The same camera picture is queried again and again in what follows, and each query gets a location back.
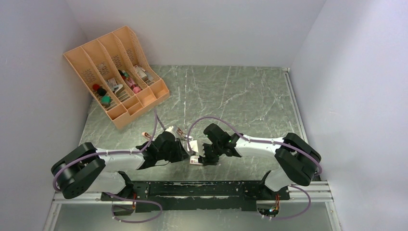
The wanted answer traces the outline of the small staple box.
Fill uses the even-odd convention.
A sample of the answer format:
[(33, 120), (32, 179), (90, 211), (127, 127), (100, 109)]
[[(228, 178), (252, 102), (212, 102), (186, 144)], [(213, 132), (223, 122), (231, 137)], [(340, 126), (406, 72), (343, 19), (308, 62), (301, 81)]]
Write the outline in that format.
[(196, 155), (191, 155), (190, 156), (190, 160), (189, 160), (189, 164), (191, 165), (203, 165), (202, 159), (200, 156), (196, 156)]

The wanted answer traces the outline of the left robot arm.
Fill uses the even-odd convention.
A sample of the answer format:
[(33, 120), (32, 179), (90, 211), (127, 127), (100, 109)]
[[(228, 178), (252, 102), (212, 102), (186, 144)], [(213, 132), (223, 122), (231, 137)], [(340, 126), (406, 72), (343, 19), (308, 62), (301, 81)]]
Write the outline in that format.
[(162, 160), (170, 163), (186, 160), (193, 153), (188, 144), (170, 131), (123, 150), (101, 149), (85, 142), (51, 167), (53, 187), (66, 199), (85, 192), (104, 192), (127, 200), (133, 194), (133, 186), (126, 176), (128, 171), (151, 168)]

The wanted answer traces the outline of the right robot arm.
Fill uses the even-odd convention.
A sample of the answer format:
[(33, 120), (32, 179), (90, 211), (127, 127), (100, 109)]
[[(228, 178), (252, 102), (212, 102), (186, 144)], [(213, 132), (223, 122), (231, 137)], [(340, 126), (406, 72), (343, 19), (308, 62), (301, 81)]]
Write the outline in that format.
[(254, 156), (278, 163), (276, 169), (264, 175), (259, 187), (265, 199), (272, 199), (278, 190), (292, 184), (308, 186), (314, 176), (321, 173), (320, 154), (294, 133), (281, 138), (257, 138), (242, 133), (229, 135), (212, 123), (205, 128), (204, 135), (210, 143), (188, 142), (188, 150), (199, 156), (204, 165), (216, 164), (222, 155)]

